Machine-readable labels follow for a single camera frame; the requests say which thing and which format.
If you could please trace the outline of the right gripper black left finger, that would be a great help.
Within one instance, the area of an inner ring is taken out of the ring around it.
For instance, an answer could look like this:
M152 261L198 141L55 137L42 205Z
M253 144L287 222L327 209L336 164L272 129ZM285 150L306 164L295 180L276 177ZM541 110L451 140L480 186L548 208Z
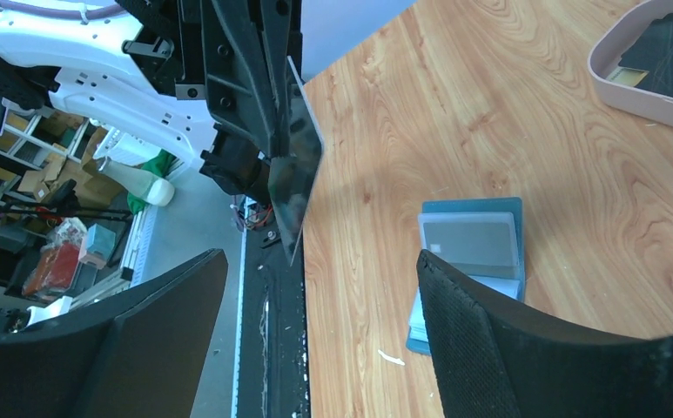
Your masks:
M186 417L228 263L210 249L157 278L0 334L0 417Z

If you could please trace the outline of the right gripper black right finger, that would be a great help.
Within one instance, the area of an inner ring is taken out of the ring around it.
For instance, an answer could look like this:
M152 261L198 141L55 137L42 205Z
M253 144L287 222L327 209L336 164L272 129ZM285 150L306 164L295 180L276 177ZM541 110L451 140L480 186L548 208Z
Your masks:
M445 416L673 417L673 335L562 320L427 250L416 271Z

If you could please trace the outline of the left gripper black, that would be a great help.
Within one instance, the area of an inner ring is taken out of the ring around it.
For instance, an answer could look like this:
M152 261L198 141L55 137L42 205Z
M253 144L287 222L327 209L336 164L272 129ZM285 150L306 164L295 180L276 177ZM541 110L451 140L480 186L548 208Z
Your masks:
M291 57L302 56L301 1L121 1L142 25L123 44L154 90L206 99L222 131L267 157L289 154Z

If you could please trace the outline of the blue leather card holder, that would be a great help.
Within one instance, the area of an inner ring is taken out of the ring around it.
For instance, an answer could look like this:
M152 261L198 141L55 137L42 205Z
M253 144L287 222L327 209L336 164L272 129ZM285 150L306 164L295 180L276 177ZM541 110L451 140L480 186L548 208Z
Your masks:
M432 200L422 204L417 219L421 245L426 249L421 224L429 219L508 217L513 222L520 257L518 266L491 267L449 263L467 276L512 299L523 301L526 287L523 238L523 203L519 197Z

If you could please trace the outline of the black VIP card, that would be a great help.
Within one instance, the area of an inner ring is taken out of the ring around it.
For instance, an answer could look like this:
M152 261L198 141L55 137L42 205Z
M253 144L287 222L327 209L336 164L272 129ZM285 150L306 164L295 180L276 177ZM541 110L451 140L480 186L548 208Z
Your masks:
M515 229L508 217L429 219L421 228L426 249L446 262L491 267L520 264Z

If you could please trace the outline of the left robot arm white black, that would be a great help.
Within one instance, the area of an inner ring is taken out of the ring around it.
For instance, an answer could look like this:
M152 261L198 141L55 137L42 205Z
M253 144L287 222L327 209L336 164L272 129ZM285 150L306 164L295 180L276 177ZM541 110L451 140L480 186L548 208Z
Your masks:
M226 192L302 192L298 1L0 1L0 95L154 144Z

